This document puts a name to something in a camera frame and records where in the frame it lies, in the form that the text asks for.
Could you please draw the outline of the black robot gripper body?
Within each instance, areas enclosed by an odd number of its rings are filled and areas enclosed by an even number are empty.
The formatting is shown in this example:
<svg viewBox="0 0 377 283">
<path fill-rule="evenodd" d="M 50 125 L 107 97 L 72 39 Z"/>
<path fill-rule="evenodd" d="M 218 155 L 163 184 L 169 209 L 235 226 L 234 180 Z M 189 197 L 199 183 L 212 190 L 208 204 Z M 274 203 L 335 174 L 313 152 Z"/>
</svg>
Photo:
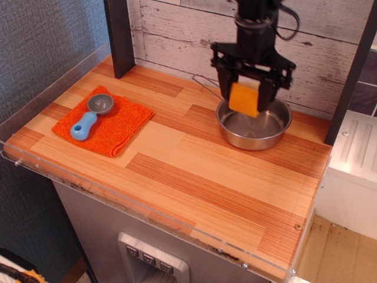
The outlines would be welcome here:
<svg viewBox="0 0 377 283">
<path fill-rule="evenodd" d="M 262 81 L 270 78 L 288 89 L 292 83 L 292 72 L 296 65 L 282 57 L 275 49 L 277 16 L 251 20 L 235 17 L 237 26 L 236 42 L 213 42 L 211 65 L 222 65 L 239 76 Z"/>
</svg>

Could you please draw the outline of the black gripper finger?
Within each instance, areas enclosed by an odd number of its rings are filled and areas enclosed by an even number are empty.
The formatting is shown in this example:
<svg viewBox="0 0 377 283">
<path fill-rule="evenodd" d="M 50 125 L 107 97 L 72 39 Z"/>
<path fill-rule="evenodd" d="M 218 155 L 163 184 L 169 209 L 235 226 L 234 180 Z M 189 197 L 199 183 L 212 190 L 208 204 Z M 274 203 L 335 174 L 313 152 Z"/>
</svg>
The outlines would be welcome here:
<svg viewBox="0 0 377 283">
<path fill-rule="evenodd" d="M 264 78 L 259 85 L 258 111 L 263 112 L 268 109 L 269 104 L 275 99 L 276 93 L 280 88 L 278 81 Z"/>
<path fill-rule="evenodd" d="M 238 82 L 239 75 L 233 70 L 228 70 L 222 65 L 216 67 L 221 95 L 225 100 L 229 100 L 230 92 L 232 89 L 233 83 Z"/>
</svg>

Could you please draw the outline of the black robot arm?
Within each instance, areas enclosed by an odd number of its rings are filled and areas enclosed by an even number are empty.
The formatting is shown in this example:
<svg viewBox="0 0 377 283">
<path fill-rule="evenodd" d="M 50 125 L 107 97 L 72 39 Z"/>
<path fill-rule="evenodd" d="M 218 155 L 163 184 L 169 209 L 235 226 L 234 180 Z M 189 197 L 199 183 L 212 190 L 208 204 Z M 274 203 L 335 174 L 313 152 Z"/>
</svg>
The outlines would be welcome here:
<svg viewBox="0 0 377 283">
<path fill-rule="evenodd" d="M 281 1 L 238 1 L 237 41 L 211 44 L 222 97 L 233 111 L 256 118 L 266 111 L 280 88 L 289 89 L 295 63 L 275 49 L 279 12 L 298 14 Z"/>
</svg>

